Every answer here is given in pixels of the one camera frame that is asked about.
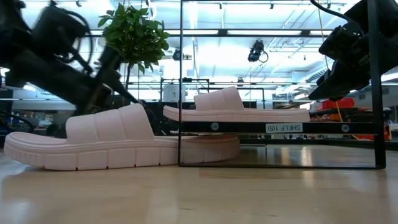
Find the pink slide sandal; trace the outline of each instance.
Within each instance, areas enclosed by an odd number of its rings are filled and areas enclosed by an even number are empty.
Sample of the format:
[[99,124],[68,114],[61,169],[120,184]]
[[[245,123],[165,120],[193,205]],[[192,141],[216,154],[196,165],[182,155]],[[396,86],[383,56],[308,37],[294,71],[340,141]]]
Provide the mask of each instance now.
[[[29,133],[6,137],[4,153],[12,159],[52,170],[92,170],[161,166],[177,163],[178,139],[154,136],[139,104],[77,116],[66,124],[68,139]],[[215,162],[239,154],[233,135],[181,140],[182,162]]]
[[[194,97],[196,109],[182,110],[182,121],[217,122],[309,122],[307,110],[259,110],[244,108],[241,96],[234,87],[224,88]],[[178,108],[164,106],[163,115],[179,120]]]

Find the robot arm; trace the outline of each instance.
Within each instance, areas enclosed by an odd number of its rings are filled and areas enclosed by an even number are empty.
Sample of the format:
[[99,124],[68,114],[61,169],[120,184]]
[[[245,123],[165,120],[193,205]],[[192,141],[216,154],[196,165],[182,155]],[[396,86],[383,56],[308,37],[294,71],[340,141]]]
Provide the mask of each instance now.
[[[72,47],[90,33],[83,17],[60,9],[51,1],[31,30],[21,16],[24,7],[20,0],[0,1],[0,66],[10,70],[6,73],[6,85],[23,87],[27,82],[36,85],[74,104],[75,115],[92,113],[94,108],[104,106],[112,90],[138,103],[119,81],[116,70],[123,58],[117,50],[105,47],[99,59],[101,67],[93,77],[89,66],[93,45],[88,62]],[[67,65],[74,60],[85,69],[78,71]]]

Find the metal frame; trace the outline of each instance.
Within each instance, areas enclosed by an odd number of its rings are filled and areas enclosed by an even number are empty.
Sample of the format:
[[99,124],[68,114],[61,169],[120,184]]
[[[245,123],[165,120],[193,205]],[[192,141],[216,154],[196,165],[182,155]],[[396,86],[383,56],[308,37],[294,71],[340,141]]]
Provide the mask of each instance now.
[[[216,30],[216,34],[189,34],[190,31],[193,30],[201,30],[203,32],[209,31],[209,30]],[[102,32],[103,30],[91,30],[94,34],[92,34],[92,37],[102,37]],[[278,31],[298,31],[300,34],[229,34],[228,31],[258,31],[258,32],[278,32]],[[170,32],[171,37],[180,37],[181,33],[183,34],[184,37],[308,37],[308,38],[322,38],[322,35],[320,34],[311,34],[311,31],[321,31],[320,29],[184,29],[183,31],[180,29],[169,29],[166,30],[166,32]],[[323,30],[324,32],[331,32],[333,30],[330,29],[325,29]]]
[[[180,49],[183,46],[183,4],[180,2]],[[382,110],[381,76],[379,74],[379,23],[378,0],[367,0],[369,22],[369,55],[371,65],[371,88],[373,104],[373,123],[302,123],[304,133],[324,134],[374,134],[374,166],[284,166],[267,164],[184,164],[181,163],[181,132],[194,133],[267,133],[266,123],[214,123],[214,122],[178,122],[178,165],[182,167],[251,167],[251,168],[304,168],[304,169],[385,169],[386,148],[384,142],[384,122]],[[180,59],[180,91],[182,88],[182,54]],[[182,118],[180,94],[179,121]]]
[[[191,81],[196,81],[199,84],[200,84],[200,81],[206,81],[207,82],[207,89],[210,89],[210,80],[208,78],[192,78],[190,80]],[[177,79],[174,79],[174,78],[161,78],[160,79],[160,99],[159,99],[160,103],[163,102],[163,82],[164,81],[171,81],[171,83],[172,83],[173,81],[177,81]]]

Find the potted plant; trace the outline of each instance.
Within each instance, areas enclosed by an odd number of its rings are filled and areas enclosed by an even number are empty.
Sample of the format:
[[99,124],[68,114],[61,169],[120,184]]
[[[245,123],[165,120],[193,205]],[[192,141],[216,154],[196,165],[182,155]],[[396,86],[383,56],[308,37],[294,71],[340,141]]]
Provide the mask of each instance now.
[[169,49],[166,39],[170,34],[164,32],[164,22],[147,20],[147,16],[148,9],[124,8],[120,3],[115,11],[108,10],[106,15],[100,16],[98,27],[112,21],[104,28],[103,37],[107,45],[124,57],[124,63],[128,64],[127,79],[134,65],[142,73],[145,73],[145,68],[153,71],[151,64],[159,65],[158,60],[165,55],[164,50]]

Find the ceiling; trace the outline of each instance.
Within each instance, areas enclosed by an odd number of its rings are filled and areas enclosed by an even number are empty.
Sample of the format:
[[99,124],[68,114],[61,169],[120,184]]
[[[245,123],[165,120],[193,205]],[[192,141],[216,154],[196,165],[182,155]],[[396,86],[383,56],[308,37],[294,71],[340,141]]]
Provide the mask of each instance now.
[[[330,0],[331,10],[344,13],[359,0]],[[31,27],[40,14],[40,10],[49,1],[25,0],[27,8],[23,17]],[[90,24],[91,29],[97,28],[98,16],[108,9],[115,9],[121,0],[85,0],[78,7],[75,0],[58,0],[60,7],[81,14]],[[233,1],[233,2],[186,2],[183,7],[183,26],[185,29],[320,29],[320,19],[324,29],[334,29],[343,25],[344,20],[320,12],[309,1],[274,1],[270,9],[270,1]],[[125,1],[127,6],[146,6],[146,1]],[[150,7],[156,12],[155,20],[163,20],[166,29],[180,28],[180,2],[156,1],[150,2]],[[269,60],[249,63],[248,53],[256,40],[262,40],[269,54]],[[183,61],[183,76],[192,78],[209,78],[211,82],[236,82],[244,78],[245,82],[304,82],[312,75],[325,69],[325,57],[318,53],[322,38],[255,38],[255,37],[184,37],[184,54],[193,55],[195,49],[195,64],[193,60]],[[87,57],[88,41],[83,41],[81,54]],[[96,40],[94,59],[100,56],[103,40]],[[179,37],[168,39],[170,51],[179,47]],[[139,78],[141,82],[158,82],[163,78],[178,78],[179,62],[165,59],[155,67],[155,72],[146,71]],[[137,69],[132,69],[132,81],[138,81]]]

